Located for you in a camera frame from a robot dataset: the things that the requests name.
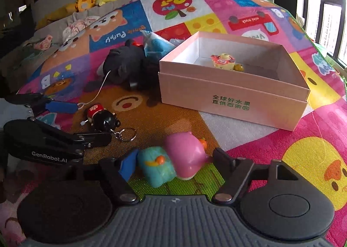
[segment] pink toy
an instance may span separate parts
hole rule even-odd
[[[173,133],[164,140],[164,149],[169,156],[177,177],[189,180],[206,164],[212,162],[201,142],[192,132]]]

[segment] toy figurine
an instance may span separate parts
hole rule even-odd
[[[176,176],[170,158],[159,146],[141,150],[137,160],[146,180],[152,187],[159,187]]]
[[[234,70],[235,59],[228,54],[211,55],[211,59],[216,68]]]
[[[242,66],[241,64],[235,64],[234,70],[235,70],[235,71],[239,71],[239,72],[245,71],[245,70],[243,69],[243,66]]]
[[[89,107],[86,110],[86,116],[86,121],[89,121],[97,131],[111,132],[120,126],[120,121],[117,119],[116,114],[105,109],[100,103]]]
[[[189,180],[206,164],[212,162],[207,155],[204,145],[192,135],[192,132],[173,133],[164,140],[164,149],[167,152],[177,177]]]

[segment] speech bubble print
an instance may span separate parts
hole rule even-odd
[[[277,8],[272,8],[271,9],[279,18],[284,18],[284,15],[282,14],[282,12],[280,10],[278,10]]]
[[[263,41],[268,41],[268,36],[260,29],[247,31],[247,32],[243,33],[241,36],[247,37],[247,38],[258,39],[258,40],[263,40]]]

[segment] pink box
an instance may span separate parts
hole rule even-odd
[[[218,69],[212,54],[230,54],[245,72]],[[159,62],[163,103],[294,130],[310,92],[283,46],[247,37],[197,32]]]

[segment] black circular disc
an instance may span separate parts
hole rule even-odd
[[[95,181],[41,184],[19,205],[17,217],[27,237],[51,244],[81,240],[104,226],[112,204]]]

